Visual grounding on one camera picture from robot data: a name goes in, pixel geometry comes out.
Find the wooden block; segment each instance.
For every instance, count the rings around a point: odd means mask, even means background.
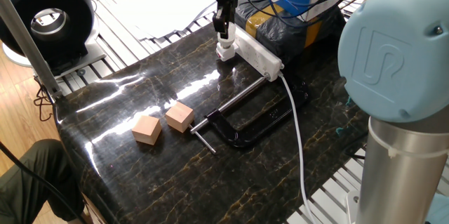
[[[162,126],[159,119],[151,116],[141,116],[132,132],[136,141],[154,145],[161,130]]]
[[[194,111],[177,102],[169,111],[166,113],[167,124],[181,133],[189,127],[189,125],[194,121],[195,115]]]

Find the person's leg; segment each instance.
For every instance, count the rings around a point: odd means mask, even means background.
[[[36,142],[20,161],[30,170],[54,185],[68,200],[77,213],[82,213],[84,203],[72,175],[69,161],[61,142],[40,140]],[[14,224],[31,224],[37,217],[45,201],[48,200],[57,217],[65,221],[76,218],[72,212],[39,181],[28,176],[17,166],[13,166],[0,177],[0,222],[2,212],[10,213]]]

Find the white power cable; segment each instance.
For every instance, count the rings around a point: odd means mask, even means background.
[[[282,79],[283,84],[286,86],[288,97],[290,98],[290,101],[292,103],[293,118],[295,120],[295,128],[296,128],[296,136],[297,136],[297,145],[298,145],[298,148],[300,150],[300,183],[301,183],[302,201],[304,202],[304,205],[306,207],[307,213],[310,216],[309,217],[310,221],[313,224],[316,224],[315,218],[311,214],[309,202],[307,201],[307,196],[306,196],[306,188],[305,188],[305,184],[304,184],[304,156],[302,154],[302,141],[301,141],[301,134],[300,134],[300,125],[299,125],[298,120],[297,120],[295,101],[293,100],[292,93],[290,91],[290,88],[288,88],[287,81],[283,77],[283,74],[279,73],[279,77]]]

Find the white power strip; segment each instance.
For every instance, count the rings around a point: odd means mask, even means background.
[[[236,53],[253,66],[262,76],[269,75],[269,81],[274,81],[278,78],[280,70],[283,69],[281,59],[237,25],[234,43],[238,47],[236,48]]]

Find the marble surface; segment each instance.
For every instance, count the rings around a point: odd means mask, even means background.
[[[217,61],[216,42],[209,25],[56,102],[81,189],[108,223],[283,223],[302,204],[292,116],[245,150],[207,127],[200,133],[216,155],[163,118],[179,100],[198,123],[260,77],[242,59]],[[309,102],[298,110],[309,195],[347,160],[342,148],[366,132],[367,115],[347,103],[336,51],[337,39],[326,39],[290,64],[309,85]],[[244,126],[285,95],[276,80],[225,115]],[[155,146],[133,138],[141,114],[161,118]]]

